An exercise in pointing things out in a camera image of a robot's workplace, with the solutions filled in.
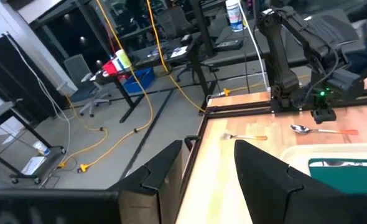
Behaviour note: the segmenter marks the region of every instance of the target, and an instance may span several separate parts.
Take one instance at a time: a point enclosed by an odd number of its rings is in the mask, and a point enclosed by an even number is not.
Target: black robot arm
[[[269,45],[270,53],[265,56],[268,80],[272,99],[281,109],[290,111],[307,106],[311,107],[316,123],[334,121],[331,102],[352,100],[362,94],[363,79],[344,70],[349,64],[346,54],[362,49],[350,25],[332,16],[303,19],[289,6],[263,11],[257,25]],[[302,46],[312,68],[311,82],[305,87],[300,88],[297,75],[289,68],[281,38],[283,27]]]

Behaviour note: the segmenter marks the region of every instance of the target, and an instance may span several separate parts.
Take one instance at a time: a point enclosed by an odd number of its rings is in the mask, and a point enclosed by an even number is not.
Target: wooden tabletop
[[[267,100],[269,93],[253,93],[212,99],[209,106]],[[222,140],[223,133],[265,135],[267,141],[248,141],[276,157],[298,144],[367,142],[367,106],[334,110],[337,120],[319,125],[315,124],[309,111],[284,116],[264,114],[209,120],[176,223],[252,223],[237,180],[233,157],[235,140]],[[291,130],[290,124],[320,129],[357,129],[359,135],[299,135]]]

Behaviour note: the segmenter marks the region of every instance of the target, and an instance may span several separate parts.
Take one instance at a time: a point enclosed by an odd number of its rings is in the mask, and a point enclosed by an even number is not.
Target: concrete floor
[[[248,73],[260,71],[259,64],[257,62],[248,63]],[[293,69],[298,76],[310,74],[310,70],[305,67]],[[232,77],[235,75],[244,74],[244,64],[232,65],[227,67],[221,67],[217,72],[218,78]],[[208,75],[205,71],[206,79],[212,80],[214,77]],[[192,83],[190,74],[181,76],[180,85],[186,85]],[[255,75],[248,78],[250,85],[255,85],[262,82],[262,76]],[[301,79],[303,83],[307,83],[309,78]],[[219,82],[221,88],[238,88],[246,85],[244,78],[236,78],[233,80],[226,80]],[[171,88],[174,84],[170,81],[169,77],[158,78],[148,88],[148,91],[160,90],[164,88]],[[111,98],[119,98],[121,94],[115,89],[114,84],[108,85]],[[190,86],[183,89],[188,97],[193,100],[197,105],[201,105],[204,95],[200,86]],[[259,85],[251,88],[252,92],[265,91],[263,85]],[[232,93],[233,95],[245,94],[247,90],[240,90]],[[162,93],[154,93],[149,95],[149,99],[152,104],[154,115],[159,111],[160,106],[166,99],[169,91]],[[128,109],[128,105],[123,100],[114,101],[112,105],[103,104],[95,109],[95,117],[90,118],[87,114],[83,119],[91,127],[104,127],[108,129],[109,136],[98,147],[84,152],[79,155],[75,155],[74,158],[78,161],[78,164],[89,164],[95,161],[100,155],[110,150],[123,136],[132,131],[134,128],[139,128],[146,124],[150,118],[149,105],[144,98],[137,108],[132,112],[131,116],[125,121],[125,123],[119,123],[120,118]],[[72,117],[71,110],[65,110],[65,114],[68,117]],[[136,170],[143,165],[158,152],[163,150],[172,141],[176,139],[183,139],[187,135],[197,134],[198,127],[200,125],[202,117],[198,115],[198,109],[192,106],[178,91],[175,90],[167,102],[164,110],[161,112],[160,118],[157,121],[154,129],[150,133],[147,141],[142,147],[141,152],[134,161],[129,173]],[[80,149],[86,148],[97,143],[104,136],[105,132],[89,131],[84,128],[83,123],[74,118],[70,120],[71,127],[71,143],[69,153],[74,153]],[[59,119],[47,119],[41,122],[35,129],[52,145],[68,145],[68,125],[67,122]],[[106,157],[100,160],[95,165],[91,166],[87,172],[78,174],[76,172],[77,164],[74,159],[69,160],[66,170],[72,169],[72,171],[58,171],[45,185],[46,188],[56,189],[106,189],[110,185],[117,182],[124,169],[129,164],[134,152],[138,148],[141,139],[145,135],[147,128],[143,129],[139,133],[132,134],[118,146],[116,146]],[[1,143],[8,136],[0,136],[0,155],[5,160],[9,161],[12,165],[18,169],[22,169],[29,158],[35,156],[37,153],[30,145],[36,142],[36,138],[27,131],[19,133],[20,141],[12,141],[9,144],[2,145]],[[188,150],[183,146],[183,166],[188,158]],[[0,165],[0,186],[7,187],[10,185],[8,175],[11,171]],[[33,185],[32,180],[22,180],[14,187],[36,187]]]

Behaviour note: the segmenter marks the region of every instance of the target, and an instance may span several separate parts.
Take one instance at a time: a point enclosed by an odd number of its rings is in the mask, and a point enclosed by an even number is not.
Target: office chair
[[[93,108],[98,106],[99,103],[111,104],[110,100],[103,99],[106,96],[111,96],[109,93],[100,95],[103,87],[99,83],[90,81],[93,76],[88,65],[86,64],[83,56],[75,55],[64,61],[66,69],[70,74],[70,78],[77,86],[78,90],[70,97],[72,103],[90,100],[81,110],[80,116],[84,115],[84,111],[89,108],[90,117],[94,117]]]
[[[193,24],[189,23],[186,19],[184,10],[181,8],[181,6],[174,6],[161,11],[157,14],[157,21],[161,25],[167,41],[171,41],[176,38],[182,38],[184,35],[192,33],[194,29]],[[214,69],[205,64],[202,64],[202,66],[208,67],[209,70]],[[192,80],[193,83],[195,83],[195,72],[189,63],[177,75],[177,82],[180,82],[180,76],[189,70],[192,71]]]

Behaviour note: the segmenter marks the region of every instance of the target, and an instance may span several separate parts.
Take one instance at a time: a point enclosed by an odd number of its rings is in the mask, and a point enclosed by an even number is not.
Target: caster wheel
[[[40,184],[40,183],[41,183],[41,179],[40,179],[40,178],[36,178],[36,179],[34,179],[34,183],[35,183],[35,184]]]

